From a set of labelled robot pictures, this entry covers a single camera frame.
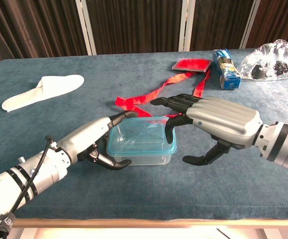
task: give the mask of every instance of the clear plastic bag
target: clear plastic bag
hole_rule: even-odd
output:
[[[288,79],[288,42],[282,39],[267,43],[247,55],[238,71],[243,79]]]

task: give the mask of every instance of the red strap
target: red strap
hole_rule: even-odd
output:
[[[122,98],[122,97],[117,97],[115,100],[115,105],[122,107],[125,111],[135,111],[138,112],[138,117],[151,117],[152,115],[150,113],[148,113],[147,111],[142,110],[141,108],[135,106],[135,105],[141,105],[141,104],[146,104],[148,102],[150,102],[151,100],[157,98],[159,92],[168,84],[175,84],[178,83],[180,81],[183,81],[185,79],[190,78],[191,76],[193,76],[195,74],[195,72],[186,72],[186,73],[181,73],[181,74],[177,74],[174,75],[170,78],[168,78],[164,84],[154,90],[151,93],[148,93],[146,95],[142,95],[142,96],[135,96],[135,97],[130,97],[130,98]],[[203,89],[204,89],[204,85],[206,83],[206,81],[208,80],[210,76],[210,70],[207,70],[206,72],[206,76],[203,79],[203,81],[201,81],[195,88],[193,95],[196,97],[201,97],[202,93],[203,93]]]

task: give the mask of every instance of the clear plastic box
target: clear plastic box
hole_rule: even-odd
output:
[[[131,165],[164,165],[177,152],[176,135],[168,144],[167,117],[129,118],[114,127],[109,135],[107,153],[117,162],[132,160]]]

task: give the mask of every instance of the curtain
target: curtain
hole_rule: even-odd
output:
[[[0,0],[0,60],[87,55],[75,0]]]
[[[261,0],[246,46],[259,47],[277,39],[288,41],[288,0]]]
[[[240,47],[253,0],[196,0],[190,51]]]
[[[87,0],[97,54],[178,51],[181,0]]]

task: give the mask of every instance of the robotic arm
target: robotic arm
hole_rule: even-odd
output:
[[[263,124],[258,111],[224,99],[197,98],[180,94],[157,98],[153,105],[169,107],[181,115],[170,118],[165,127],[168,143],[173,141],[175,126],[194,124],[210,133],[217,144],[203,156],[185,156],[183,161],[202,166],[213,163],[230,148],[243,149],[256,146],[261,157],[288,168],[288,124]]]
[[[105,153],[99,153],[98,145],[101,141],[107,144],[108,131],[124,118],[136,116],[136,112],[124,111],[89,122],[57,143],[49,139],[45,151],[28,160],[21,157],[20,164],[0,174],[0,232],[8,233],[12,228],[15,209],[64,178],[71,164],[88,159],[111,170],[120,170],[128,166],[131,160],[115,162]],[[39,163],[41,167],[38,174],[24,196],[19,196],[23,193],[25,185],[33,178]]]

